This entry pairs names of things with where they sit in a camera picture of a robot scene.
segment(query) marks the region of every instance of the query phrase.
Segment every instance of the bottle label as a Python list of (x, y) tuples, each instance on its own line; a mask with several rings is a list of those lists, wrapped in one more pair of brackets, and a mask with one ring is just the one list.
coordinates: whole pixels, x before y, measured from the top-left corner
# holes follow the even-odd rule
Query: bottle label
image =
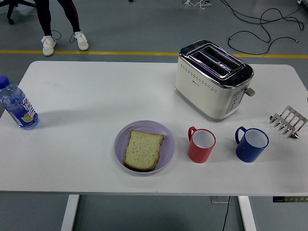
[(8, 112), (16, 123), (23, 128), (31, 126), (38, 119), (38, 114), (26, 97), (24, 97), (21, 106), (15, 110), (8, 110)]

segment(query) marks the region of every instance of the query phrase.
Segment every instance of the yellow floor line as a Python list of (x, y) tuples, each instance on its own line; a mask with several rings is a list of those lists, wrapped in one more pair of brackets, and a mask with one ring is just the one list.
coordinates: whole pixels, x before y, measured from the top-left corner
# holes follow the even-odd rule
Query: yellow floor line
[[(0, 50), (0, 54), (42, 54), (42, 51), (29, 50)], [(91, 54), (91, 55), (145, 55), (145, 56), (178, 56), (178, 52), (145, 52), (145, 51), (55, 51), (54, 54)], [(236, 57), (255, 58), (286, 58), (286, 59), (308, 59), (308, 55), (293, 54), (233, 54)]]

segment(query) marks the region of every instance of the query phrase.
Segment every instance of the blue mug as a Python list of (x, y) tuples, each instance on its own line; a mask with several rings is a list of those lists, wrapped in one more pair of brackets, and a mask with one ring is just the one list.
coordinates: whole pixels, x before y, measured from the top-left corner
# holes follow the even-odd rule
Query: blue mug
[[(240, 130), (244, 132), (241, 140), (239, 140)], [(254, 162), (269, 144), (268, 136), (257, 128), (245, 129), (239, 127), (235, 132), (235, 141), (238, 144), (236, 155), (248, 163)]]

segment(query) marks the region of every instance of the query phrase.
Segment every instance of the mug handle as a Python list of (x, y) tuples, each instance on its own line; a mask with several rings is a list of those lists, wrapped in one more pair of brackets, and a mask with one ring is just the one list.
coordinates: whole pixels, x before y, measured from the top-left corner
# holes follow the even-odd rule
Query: mug handle
[(237, 144), (240, 143), (240, 140), (239, 140), (239, 131), (240, 131), (240, 130), (242, 130), (243, 132), (246, 132), (246, 131), (247, 131), (247, 129), (244, 128), (244, 127), (239, 127), (239, 128), (236, 130), (236, 132), (235, 132), (235, 141), (236, 141)]
[(197, 129), (195, 128), (195, 127), (190, 127), (189, 129), (188, 129), (188, 139), (189, 139), (189, 142), (191, 141), (191, 139), (192, 139), (192, 131), (193, 131), (193, 133), (195, 132), (195, 131), (197, 131)]

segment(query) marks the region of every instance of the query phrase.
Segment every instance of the blue bottle cap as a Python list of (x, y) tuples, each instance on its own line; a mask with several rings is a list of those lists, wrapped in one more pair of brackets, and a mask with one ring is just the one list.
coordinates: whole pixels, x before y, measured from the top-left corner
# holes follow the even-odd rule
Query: blue bottle cap
[(0, 76), (0, 89), (6, 88), (9, 84), (10, 81), (6, 76)]

